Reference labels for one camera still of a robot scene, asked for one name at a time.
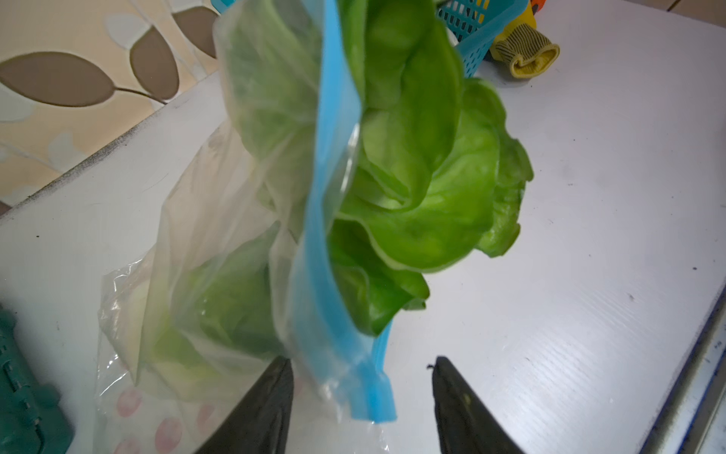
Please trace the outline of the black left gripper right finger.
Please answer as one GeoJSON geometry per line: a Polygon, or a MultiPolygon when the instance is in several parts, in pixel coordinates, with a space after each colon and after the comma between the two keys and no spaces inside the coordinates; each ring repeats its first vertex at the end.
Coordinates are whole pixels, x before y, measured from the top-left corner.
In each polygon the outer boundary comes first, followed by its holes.
{"type": "Polygon", "coordinates": [[[447,357],[432,369],[435,417],[443,454],[523,454],[447,357]]]}

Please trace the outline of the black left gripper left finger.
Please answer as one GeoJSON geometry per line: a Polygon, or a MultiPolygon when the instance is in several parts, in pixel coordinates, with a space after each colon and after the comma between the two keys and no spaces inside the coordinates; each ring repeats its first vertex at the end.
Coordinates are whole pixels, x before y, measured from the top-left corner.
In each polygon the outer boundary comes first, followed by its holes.
{"type": "Polygon", "coordinates": [[[284,454],[294,395],[291,361],[277,357],[198,454],[284,454]]]}

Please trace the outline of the clear blue-zip zipper bag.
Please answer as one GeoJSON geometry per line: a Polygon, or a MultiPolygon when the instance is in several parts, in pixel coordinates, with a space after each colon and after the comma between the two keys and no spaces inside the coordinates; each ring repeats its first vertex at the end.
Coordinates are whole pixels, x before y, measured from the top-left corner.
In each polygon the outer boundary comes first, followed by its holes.
{"type": "Polygon", "coordinates": [[[164,201],[155,245],[103,278],[96,380],[234,410],[284,357],[285,452],[385,453],[387,338],[355,327],[327,243],[361,117],[338,4],[239,1],[214,39],[228,117],[164,201]]]}

